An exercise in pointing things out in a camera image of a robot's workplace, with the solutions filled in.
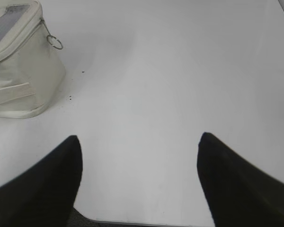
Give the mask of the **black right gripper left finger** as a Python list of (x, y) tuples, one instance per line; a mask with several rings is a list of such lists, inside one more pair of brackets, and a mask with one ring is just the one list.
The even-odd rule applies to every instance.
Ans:
[(81, 178), (81, 146), (72, 135), (0, 187), (0, 227), (67, 226)]

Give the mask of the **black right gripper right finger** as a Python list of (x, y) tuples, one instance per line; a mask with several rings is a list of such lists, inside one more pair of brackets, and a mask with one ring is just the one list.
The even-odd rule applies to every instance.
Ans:
[(205, 132), (197, 173), (216, 227), (284, 227), (284, 183)]

